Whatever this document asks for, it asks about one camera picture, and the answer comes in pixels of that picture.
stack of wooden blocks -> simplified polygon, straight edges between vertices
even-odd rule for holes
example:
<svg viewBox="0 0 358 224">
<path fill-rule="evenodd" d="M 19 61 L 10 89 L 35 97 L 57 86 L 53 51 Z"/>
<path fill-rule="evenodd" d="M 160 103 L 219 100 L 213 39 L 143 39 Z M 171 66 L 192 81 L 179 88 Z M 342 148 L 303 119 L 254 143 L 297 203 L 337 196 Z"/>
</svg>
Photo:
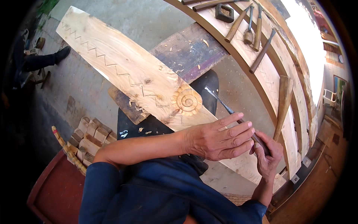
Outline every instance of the stack of wooden blocks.
<svg viewBox="0 0 358 224">
<path fill-rule="evenodd" d="M 102 124 L 97 118 L 82 117 L 67 145 L 84 166 L 92 164 L 97 151 L 117 140 L 117 134 Z"/>
</svg>

concrete floor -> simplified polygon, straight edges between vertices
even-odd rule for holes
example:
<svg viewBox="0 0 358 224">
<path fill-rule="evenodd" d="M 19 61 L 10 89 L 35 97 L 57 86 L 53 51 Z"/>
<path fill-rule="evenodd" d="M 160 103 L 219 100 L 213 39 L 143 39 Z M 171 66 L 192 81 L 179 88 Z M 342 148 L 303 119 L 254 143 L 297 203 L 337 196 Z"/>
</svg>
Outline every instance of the concrete floor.
<svg viewBox="0 0 358 224">
<path fill-rule="evenodd" d="M 67 45 L 55 32 L 59 21 L 71 6 L 78 7 L 118 29 L 146 50 L 152 49 L 170 35 L 192 24 L 194 21 L 180 10 L 162 0 L 60 0 L 49 17 L 43 16 L 31 46 L 38 37 L 46 38 L 44 54 L 51 54 Z M 33 129 L 43 133 L 41 138 L 33 136 L 37 157 L 48 163 L 61 149 L 51 132 L 56 125 L 64 140 L 68 140 L 78 126 L 82 116 L 96 117 L 116 130 L 118 106 L 107 93 L 111 86 L 102 75 L 82 59 L 75 51 L 58 66 L 49 66 L 51 77 L 43 89 L 36 87 L 33 96 Z M 273 136 L 274 126 L 248 77 L 239 65 L 229 57 L 213 68 L 219 75 L 221 99 L 235 111 L 242 111 L 245 120 L 251 120 L 256 129 Z M 68 104 L 74 99 L 74 106 Z M 228 115 L 218 105 L 216 116 Z M 209 170 L 202 180 L 218 190 L 232 194 L 250 195 L 255 184 L 241 177 L 219 162 L 209 161 Z M 282 159 L 277 171 L 285 167 Z"/>
</svg>

blue sleeve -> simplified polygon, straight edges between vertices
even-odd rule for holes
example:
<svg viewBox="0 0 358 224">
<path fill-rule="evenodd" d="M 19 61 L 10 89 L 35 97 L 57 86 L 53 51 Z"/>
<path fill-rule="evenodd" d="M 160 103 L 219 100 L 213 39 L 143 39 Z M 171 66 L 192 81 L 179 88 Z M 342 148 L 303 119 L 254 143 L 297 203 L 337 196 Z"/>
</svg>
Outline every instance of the blue sleeve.
<svg viewBox="0 0 358 224">
<path fill-rule="evenodd" d="M 251 223 L 262 223 L 262 218 L 267 210 L 266 206 L 256 200 L 248 200 L 238 207 L 245 212 L 245 215 L 250 217 Z"/>
<path fill-rule="evenodd" d="M 106 162 L 88 166 L 78 223 L 101 223 L 121 184 L 120 171 Z"/>
</svg>

blue shirt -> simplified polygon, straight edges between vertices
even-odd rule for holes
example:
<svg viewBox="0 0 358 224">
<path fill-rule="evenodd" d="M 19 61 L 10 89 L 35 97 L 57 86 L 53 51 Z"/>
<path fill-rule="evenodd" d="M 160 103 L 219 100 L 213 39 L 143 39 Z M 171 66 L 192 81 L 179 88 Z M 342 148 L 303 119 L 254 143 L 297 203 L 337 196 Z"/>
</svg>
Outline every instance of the blue shirt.
<svg viewBox="0 0 358 224">
<path fill-rule="evenodd" d="M 234 205 L 204 184 L 187 163 L 160 158 L 118 171 L 105 162 L 87 169 L 79 223 L 262 223 L 266 206 Z"/>
</svg>

wooden workbench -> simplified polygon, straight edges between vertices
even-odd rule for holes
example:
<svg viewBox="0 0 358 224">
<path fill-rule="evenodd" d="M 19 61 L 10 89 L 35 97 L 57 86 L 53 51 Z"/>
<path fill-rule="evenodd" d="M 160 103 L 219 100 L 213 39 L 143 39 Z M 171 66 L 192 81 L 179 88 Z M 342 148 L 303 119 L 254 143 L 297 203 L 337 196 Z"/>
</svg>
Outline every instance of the wooden workbench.
<svg viewBox="0 0 358 224">
<path fill-rule="evenodd" d="M 171 35 L 150 53 L 188 84 L 229 55 L 225 48 L 197 23 Z M 142 112 L 134 107 L 134 103 L 132 106 L 129 105 L 129 97 L 114 85 L 108 89 L 108 94 L 134 124 L 139 124 L 145 119 L 141 115 Z"/>
</svg>

